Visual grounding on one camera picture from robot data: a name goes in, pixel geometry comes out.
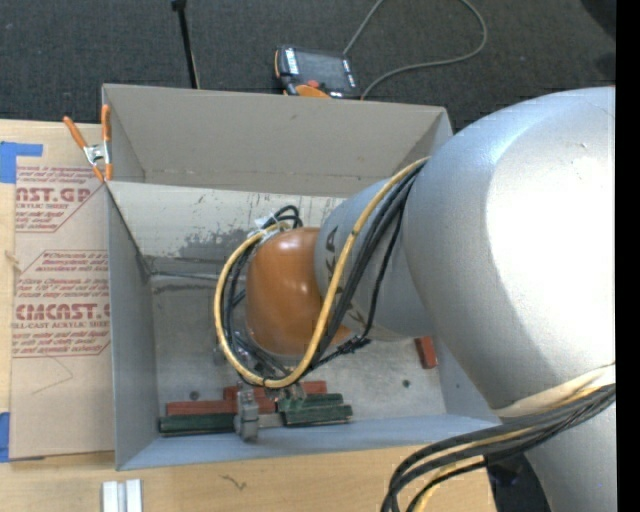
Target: red block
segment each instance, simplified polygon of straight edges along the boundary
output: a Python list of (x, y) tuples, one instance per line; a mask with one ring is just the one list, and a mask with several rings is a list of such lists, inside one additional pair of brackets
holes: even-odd
[(179, 414), (236, 413), (236, 403), (231, 400), (196, 400), (189, 402), (168, 402), (167, 416)]
[(436, 350), (433, 346), (433, 340), (431, 339), (431, 336), (415, 338), (414, 341), (422, 367), (428, 370), (430, 368), (435, 368), (436, 366), (438, 366), (438, 357), (436, 355)]

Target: cardboard box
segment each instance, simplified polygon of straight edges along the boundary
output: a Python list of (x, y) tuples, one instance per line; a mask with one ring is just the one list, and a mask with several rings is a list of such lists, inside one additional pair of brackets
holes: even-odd
[(254, 220), (293, 203), (319, 225), (342, 198), (431, 154), (451, 128), (444, 109), (414, 105), (111, 85), (104, 100), (119, 469), (418, 444), (490, 424), (450, 414), (438, 369), (424, 370), (406, 340), (309, 376), (352, 404), (350, 424), (264, 429), (257, 443), (160, 437), (166, 402), (221, 398), (237, 381), (214, 357), (211, 298)]

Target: blue tape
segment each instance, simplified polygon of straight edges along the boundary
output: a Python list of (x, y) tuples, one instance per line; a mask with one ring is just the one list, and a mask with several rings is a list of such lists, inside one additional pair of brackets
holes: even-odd
[(9, 413), (0, 413), (0, 462), (9, 462)]
[(0, 142), (0, 183), (15, 183), (18, 157), (42, 156), (42, 148), (42, 144)]

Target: orange handle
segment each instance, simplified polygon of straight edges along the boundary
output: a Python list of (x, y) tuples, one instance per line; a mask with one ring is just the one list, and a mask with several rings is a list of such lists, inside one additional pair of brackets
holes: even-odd
[(97, 165), (94, 165), (91, 170), (93, 171), (93, 174), (96, 175), (96, 178), (98, 178), (100, 180), (100, 183), (104, 183), (104, 176), (102, 175), (102, 173), (100, 172), (100, 169), (98, 169)]
[(327, 93), (322, 92), (316, 87), (311, 87), (310, 85), (296, 85), (296, 91), (300, 96), (306, 96), (309, 98), (331, 98)]
[(71, 136), (73, 137), (73, 140), (76, 141), (76, 144), (80, 146), (81, 149), (86, 148), (87, 143), (84, 140), (84, 137), (82, 136), (82, 134), (80, 133), (80, 130), (78, 130), (78, 127), (71, 120), (71, 118), (64, 116), (62, 118), (62, 122), (67, 125), (67, 128), (69, 128), (69, 131), (71, 132)]
[(111, 107), (109, 105), (102, 105), (100, 119), (102, 122), (102, 140), (111, 142)]

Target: cable bundle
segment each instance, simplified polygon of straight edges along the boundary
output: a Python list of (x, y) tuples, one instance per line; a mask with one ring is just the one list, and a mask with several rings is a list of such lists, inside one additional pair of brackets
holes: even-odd
[(555, 409), (426, 446), (407, 457), (395, 470), (380, 510), (400, 512), (400, 492), (417, 478), (435, 471), (435, 475), (406, 509), (407, 512), (424, 510), (439, 483), (486, 467), (489, 459), (494, 464), (530, 450), (589, 420), (615, 400), (616, 385), (608, 384)]
[(286, 224), (287, 222), (292, 222), (292, 227), (294, 229), (303, 226), (302, 219), (300, 218), (300, 212), (298, 208), (293, 205), (280, 208), (260, 226), (260, 233), (262, 233), (263, 236), (257, 238), (254, 243), (247, 245), (244, 251), (230, 266), (228, 276), (231, 276), (231, 278), (230, 280), (226, 279), (224, 283), (227, 290), (224, 292), (224, 310), (221, 311), (221, 326), (225, 333), (225, 337), (229, 340), (231, 350), (234, 353), (246, 354), (253, 358), (256, 362), (254, 370), (258, 370), (263, 378), (284, 376), (287, 373), (287, 369), (282, 363), (280, 363), (280, 361), (278, 361), (277, 358), (262, 350), (255, 343), (242, 338), (234, 329), (233, 311), (244, 300), (246, 295), (245, 290), (236, 293), (236, 289), (243, 269), (246, 267), (257, 247), (260, 245), (260, 242), (263, 242), (269, 233), (288, 229), (289, 225)]

